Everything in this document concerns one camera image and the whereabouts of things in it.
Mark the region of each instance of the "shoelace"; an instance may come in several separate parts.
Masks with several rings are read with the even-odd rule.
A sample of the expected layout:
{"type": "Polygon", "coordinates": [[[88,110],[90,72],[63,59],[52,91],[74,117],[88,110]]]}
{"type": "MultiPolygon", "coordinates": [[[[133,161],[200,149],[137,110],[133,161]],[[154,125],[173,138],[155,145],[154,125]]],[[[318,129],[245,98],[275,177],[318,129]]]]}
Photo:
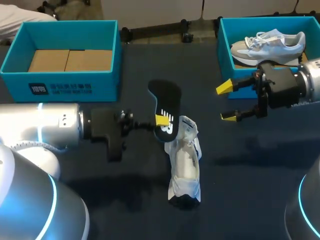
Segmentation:
{"type": "Polygon", "coordinates": [[[248,48],[254,48],[255,46],[259,45],[260,47],[262,46],[262,44],[269,44],[268,39],[264,39],[263,37],[261,37],[262,34],[265,34],[265,32],[260,31],[256,34],[255,37],[245,37],[244,41],[245,44],[248,46],[248,48]]]}

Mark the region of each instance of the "dark blue table surface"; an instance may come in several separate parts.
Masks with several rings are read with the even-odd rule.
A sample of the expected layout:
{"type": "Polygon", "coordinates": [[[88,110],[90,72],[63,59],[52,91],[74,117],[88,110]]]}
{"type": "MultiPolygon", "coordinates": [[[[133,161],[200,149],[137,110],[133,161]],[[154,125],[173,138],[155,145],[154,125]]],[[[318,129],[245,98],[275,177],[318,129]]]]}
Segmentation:
{"type": "MultiPolygon", "coordinates": [[[[0,58],[7,50],[0,48],[0,58]]],[[[320,105],[222,121],[220,112],[254,101],[217,96],[222,80],[216,45],[197,43],[125,45],[120,101],[107,105],[150,120],[154,100],[147,85],[155,78],[181,86],[181,114],[198,125],[201,205],[181,211],[168,204],[170,165],[152,133],[132,132],[121,163],[108,163],[103,144],[82,141],[58,158],[61,181],[88,206],[89,239],[286,239],[286,201],[320,153],[320,105]]],[[[12,102],[3,82],[0,101],[12,102]]]]}

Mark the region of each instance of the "shoebox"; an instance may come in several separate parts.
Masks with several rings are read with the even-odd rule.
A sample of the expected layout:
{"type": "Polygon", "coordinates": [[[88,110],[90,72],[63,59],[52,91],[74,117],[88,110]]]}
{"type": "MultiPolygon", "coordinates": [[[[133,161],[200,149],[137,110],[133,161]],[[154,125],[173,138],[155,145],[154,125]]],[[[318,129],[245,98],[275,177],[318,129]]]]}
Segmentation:
{"type": "Polygon", "coordinates": [[[15,102],[115,102],[118,22],[24,22],[0,69],[15,102]]]}
{"type": "MultiPolygon", "coordinates": [[[[269,32],[277,29],[287,35],[296,35],[299,32],[305,34],[305,50],[302,55],[302,62],[320,58],[320,25],[313,16],[282,16],[282,17],[239,17],[222,18],[217,40],[217,56],[224,81],[229,78],[250,77],[256,67],[243,67],[234,63],[230,46],[245,37],[255,37],[258,32],[269,32]]],[[[285,66],[276,65],[276,69],[285,66]]],[[[242,88],[239,91],[231,92],[229,99],[254,99],[256,93],[251,87],[242,88]]]]}

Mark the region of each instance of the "black insole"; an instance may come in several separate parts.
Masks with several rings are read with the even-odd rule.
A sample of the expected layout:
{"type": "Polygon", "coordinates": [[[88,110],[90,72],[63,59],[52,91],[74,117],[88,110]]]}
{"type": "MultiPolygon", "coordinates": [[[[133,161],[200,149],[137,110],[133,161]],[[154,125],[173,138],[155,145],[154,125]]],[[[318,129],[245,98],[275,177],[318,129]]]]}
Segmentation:
{"type": "Polygon", "coordinates": [[[156,98],[155,114],[168,116],[170,121],[169,126],[156,126],[154,134],[161,142],[172,142],[179,130],[181,89],[175,83],[161,79],[151,80],[148,89],[156,98]]]}

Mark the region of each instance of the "white shoe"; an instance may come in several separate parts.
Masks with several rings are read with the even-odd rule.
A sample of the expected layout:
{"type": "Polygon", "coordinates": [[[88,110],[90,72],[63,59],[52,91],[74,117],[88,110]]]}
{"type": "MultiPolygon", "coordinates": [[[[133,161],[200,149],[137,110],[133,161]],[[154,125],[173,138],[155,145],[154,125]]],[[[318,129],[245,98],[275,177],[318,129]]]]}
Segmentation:
{"type": "Polygon", "coordinates": [[[199,159],[202,152],[197,134],[196,123],[180,116],[176,139],[164,144],[171,162],[168,200],[183,209],[197,207],[201,202],[199,159]]]}
{"type": "Polygon", "coordinates": [[[306,46],[306,36],[301,31],[297,35],[286,35],[277,29],[258,32],[256,37],[245,37],[231,46],[231,54],[237,61],[256,66],[263,61],[297,66],[299,57],[306,46]]]}

